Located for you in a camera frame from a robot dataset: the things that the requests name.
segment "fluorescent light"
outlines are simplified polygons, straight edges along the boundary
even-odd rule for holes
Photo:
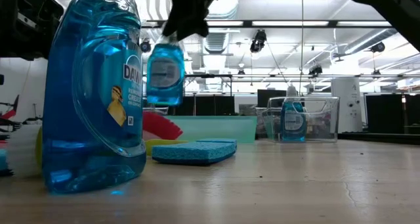
[[[253,26],[327,26],[328,21],[252,21]]]
[[[156,0],[149,0],[149,13],[152,20],[159,20],[158,12],[156,11]]]
[[[243,21],[225,21],[225,20],[209,20],[209,26],[242,26]]]
[[[387,21],[339,21],[337,26],[391,26]]]
[[[217,29],[209,29],[209,33],[214,34],[238,34],[240,30],[217,30]]]
[[[159,13],[162,16],[162,19],[168,19],[168,12],[166,10],[166,0],[159,0]]]
[[[145,26],[157,26],[158,25],[158,23],[156,22],[156,21],[146,21],[145,23],[144,23],[144,25]]]

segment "clear plastic bin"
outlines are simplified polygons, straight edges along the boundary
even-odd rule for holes
[[[339,97],[276,97],[268,102],[268,108],[262,112],[268,138],[281,143],[281,108],[272,108],[270,105],[282,104],[284,100],[293,104],[301,103],[302,114],[306,120],[306,135],[304,141],[293,143],[335,143],[337,142]]]
[[[267,108],[259,108],[255,107],[255,115],[257,116],[257,130],[256,134],[258,138],[266,138],[267,132],[266,132],[266,126],[263,118],[263,112],[266,111]]]

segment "plastic bottle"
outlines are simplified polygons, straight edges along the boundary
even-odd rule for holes
[[[306,135],[306,117],[303,105],[299,102],[296,88],[291,85],[287,89],[287,96],[282,105],[280,118],[281,142],[304,142]]]
[[[184,53],[175,35],[162,36],[156,43],[147,65],[147,101],[179,105],[184,90]]]
[[[72,0],[52,43],[43,120],[51,192],[138,177],[142,142],[140,18],[135,0]]]

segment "camera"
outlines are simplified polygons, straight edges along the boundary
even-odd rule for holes
[[[267,41],[265,30],[258,30],[257,34],[255,34],[255,37],[252,39],[251,48],[249,50],[252,53],[259,53],[263,49],[265,41]]]
[[[140,44],[140,50],[143,53],[148,53],[150,50],[152,50],[152,46],[150,45],[150,39],[145,38],[143,39],[143,42]]]

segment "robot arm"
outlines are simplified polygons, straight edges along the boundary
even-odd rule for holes
[[[0,57],[48,58],[63,12],[55,0],[0,0]]]
[[[420,1],[419,0],[353,0],[371,5],[407,41],[420,51]]]
[[[205,17],[209,14],[209,6],[214,0],[172,0],[172,9],[168,21],[163,28],[163,35],[177,33],[182,40],[192,34],[206,37],[209,26]]]

